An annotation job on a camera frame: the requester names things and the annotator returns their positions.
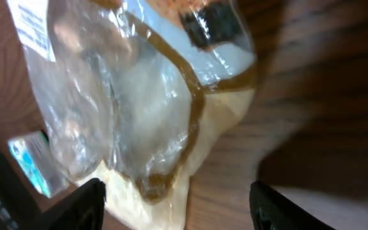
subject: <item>wooden surface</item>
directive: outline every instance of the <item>wooden surface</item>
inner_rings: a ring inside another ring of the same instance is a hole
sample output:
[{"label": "wooden surface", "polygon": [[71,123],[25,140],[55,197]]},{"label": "wooden surface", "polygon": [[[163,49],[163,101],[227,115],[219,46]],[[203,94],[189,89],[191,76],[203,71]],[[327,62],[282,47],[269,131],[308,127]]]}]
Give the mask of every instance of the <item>wooden surface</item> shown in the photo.
[{"label": "wooden surface", "polygon": [[[246,118],[192,178],[187,229],[252,229],[249,185],[275,186],[336,229],[368,229],[368,0],[242,0],[260,84]],[[0,0],[0,148],[42,117]],[[104,229],[124,229],[106,216]]]}]

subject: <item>snack bag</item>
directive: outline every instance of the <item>snack bag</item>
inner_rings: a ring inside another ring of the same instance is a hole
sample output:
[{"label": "snack bag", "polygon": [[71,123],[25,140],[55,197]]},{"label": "snack bag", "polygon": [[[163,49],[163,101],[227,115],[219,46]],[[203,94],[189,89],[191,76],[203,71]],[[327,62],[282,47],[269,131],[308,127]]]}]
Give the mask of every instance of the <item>snack bag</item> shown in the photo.
[{"label": "snack bag", "polygon": [[189,177],[254,94],[234,2],[8,4],[58,168],[77,185],[100,178],[132,229],[183,229]]}]

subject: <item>teal packet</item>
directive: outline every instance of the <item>teal packet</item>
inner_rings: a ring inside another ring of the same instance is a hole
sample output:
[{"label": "teal packet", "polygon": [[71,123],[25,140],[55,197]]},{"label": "teal packet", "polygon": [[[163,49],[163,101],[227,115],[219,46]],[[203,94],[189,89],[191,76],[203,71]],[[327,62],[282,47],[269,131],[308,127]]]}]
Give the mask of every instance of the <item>teal packet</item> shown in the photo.
[{"label": "teal packet", "polygon": [[40,194],[51,198],[68,188],[67,180],[49,159],[49,143],[43,133],[35,132],[10,139],[8,146],[12,156]]}]

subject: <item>transparent plastic window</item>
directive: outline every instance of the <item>transparent plastic window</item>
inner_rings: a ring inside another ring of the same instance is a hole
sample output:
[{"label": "transparent plastic window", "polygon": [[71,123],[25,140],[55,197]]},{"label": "transparent plastic window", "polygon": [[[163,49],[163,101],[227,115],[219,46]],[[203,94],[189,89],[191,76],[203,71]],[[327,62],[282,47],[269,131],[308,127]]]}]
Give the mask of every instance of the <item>transparent plastic window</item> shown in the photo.
[{"label": "transparent plastic window", "polygon": [[183,229],[188,178],[254,94],[234,3],[50,0],[47,31],[54,61],[24,51],[58,168],[132,229]]}]

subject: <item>wooden table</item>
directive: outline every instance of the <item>wooden table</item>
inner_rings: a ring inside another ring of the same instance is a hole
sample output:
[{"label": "wooden table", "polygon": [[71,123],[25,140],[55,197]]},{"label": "wooden table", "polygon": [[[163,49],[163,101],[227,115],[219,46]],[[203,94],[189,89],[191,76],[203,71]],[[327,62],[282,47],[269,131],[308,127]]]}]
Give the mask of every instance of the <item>wooden table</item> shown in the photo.
[{"label": "wooden table", "polygon": [[[336,229],[368,229],[368,0],[242,0],[259,56],[247,116],[192,178],[187,229],[252,229],[249,185],[274,185]],[[24,57],[0,0],[0,148],[40,130]],[[106,216],[104,229],[124,229]]]}]

